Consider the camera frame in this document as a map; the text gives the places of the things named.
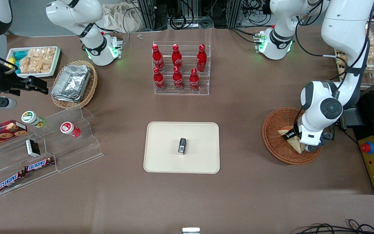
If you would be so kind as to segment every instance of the wooden basket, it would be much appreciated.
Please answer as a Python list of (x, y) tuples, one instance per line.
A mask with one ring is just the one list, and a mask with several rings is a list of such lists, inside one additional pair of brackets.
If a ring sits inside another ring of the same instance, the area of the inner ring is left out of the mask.
[(262, 125), (262, 138), (269, 151), (279, 160), (293, 165), (310, 163), (321, 151), (321, 148), (318, 148), (312, 152), (303, 151), (302, 154), (299, 154), (278, 133), (278, 130), (282, 127), (293, 126), (298, 112), (299, 110), (296, 108), (277, 109), (266, 117)]
[[(83, 98), (82, 98), (82, 101), (80, 102), (66, 102), (66, 101), (60, 101), (60, 100), (57, 100), (54, 98), (54, 96), (52, 95), (52, 100), (53, 102), (56, 104), (56, 106), (60, 107), (60, 108), (72, 108), (74, 106), (77, 106), (77, 105), (81, 105), (82, 107), (86, 106), (89, 101), (92, 99), (93, 97), (93, 94), (95, 94), (95, 89), (96, 89), (96, 85), (98, 84), (98, 74), (96, 74), (96, 70), (95, 68), (93, 67), (92, 64), (90, 64), (89, 62), (87, 61), (75, 61), (75, 62), (71, 62), (69, 63), (68, 65), (77, 65), (77, 66), (81, 66), (81, 65), (85, 65), (87, 66), (88, 68), (91, 69), (91, 73), (90, 73), (90, 77), (89, 77), (89, 81), (87, 83), (87, 86), (86, 86), (86, 89), (85, 89), (85, 92), (83, 94)], [(53, 84), (53, 87), (56, 85), (57, 81), (58, 81), (58, 77), (60, 76), (61, 72), (64, 70), (66, 66), (64, 66), (57, 74), (56, 76), (56, 80), (54, 81), (54, 84)]]

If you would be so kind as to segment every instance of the brown table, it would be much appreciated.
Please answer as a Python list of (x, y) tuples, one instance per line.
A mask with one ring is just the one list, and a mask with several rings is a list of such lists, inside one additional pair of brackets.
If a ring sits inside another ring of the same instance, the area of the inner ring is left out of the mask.
[[(131, 35), (122, 59), (96, 67), (100, 76), (86, 106), (105, 156), (0, 197), (2, 233), (292, 233), (295, 228), (345, 219), (374, 226), (374, 195), (358, 146), (343, 133), (310, 164), (278, 161), (261, 138), (274, 109), (300, 106), (311, 80), (337, 74), (329, 58), (294, 45), (280, 61), (255, 53), (229, 30), (163, 31)], [(332, 53), (319, 28), (300, 29), (304, 46)], [(151, 44), (212, 42), (210, 96), (156, 96)], [(79, 38), (8, 36), (9, 47), (59, 46), (61, 66), (87, 59)], [(41, 116), (61, 111), (49, 95), (22, 92), (18, 106), (0, 110), (0, 123), (26, 110)], [(215, 122), (220, 127), (220, 164), (214, 175), (147, 173), (145, 134), (151, 121)]]

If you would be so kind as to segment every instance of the coca-cola bottle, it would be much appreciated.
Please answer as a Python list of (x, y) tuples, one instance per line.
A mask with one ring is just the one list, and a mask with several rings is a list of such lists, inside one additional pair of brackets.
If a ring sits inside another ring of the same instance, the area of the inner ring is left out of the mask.
[(162, 71), (164, 69), (164, 60), (157, 44), (153, 44), (153, 59), (156, 67)]
[(165, 90), (165, 82), (164, 77), (160, 73), (160, 69), (155, 67), (154, 68), (154, 83), (156, 84), (158, 91), (164, 91)]
[(174, 65), (174, 67), (179, 67), (180, 71), (183, 70), (183, 59), (182, 59), (180, 51), (178, 50), (177, 44), (172, 45), (171, 58), (172, 58), (172, 65)]
[(174, 67), (174, 74), (172, 74), (172, 79), (174, 80), (175, 90), (183, 90), (183, 75), (181, 75), (180, 73), (180, 67)]
[(195, 69), (195, 68), (191, 69), (190, 89), (193, 92), (198, 92), (199, 91), (199, 75), (197, 75), (197, 69)]
[(204, 72), (206, 69), (207, 55), (206, 46), (201, 44), (199, 46), (199, 53), (197, 54), (197, 70), (199, 72)]

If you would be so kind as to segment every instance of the red emergency stop button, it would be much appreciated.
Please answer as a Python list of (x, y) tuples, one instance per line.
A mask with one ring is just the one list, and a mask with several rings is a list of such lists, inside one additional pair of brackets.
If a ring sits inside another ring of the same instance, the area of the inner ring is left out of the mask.
[(374, 153), (374, 145), (371, 142), (365, 142), (360, 146), (360, 149), (362, 152), (367, 154), (373, 154)]

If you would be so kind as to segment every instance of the white cloth bag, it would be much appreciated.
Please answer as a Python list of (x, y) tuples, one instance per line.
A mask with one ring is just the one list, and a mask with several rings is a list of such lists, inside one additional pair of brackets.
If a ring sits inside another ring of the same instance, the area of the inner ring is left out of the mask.
[(141, 18), (141, 12), (134, 5), (127, 2), (122, 3), (104, 3), (104, 28), (110, 30), (119, 29), (122, 32), (136, 32), (144, 29), (144, 23)]

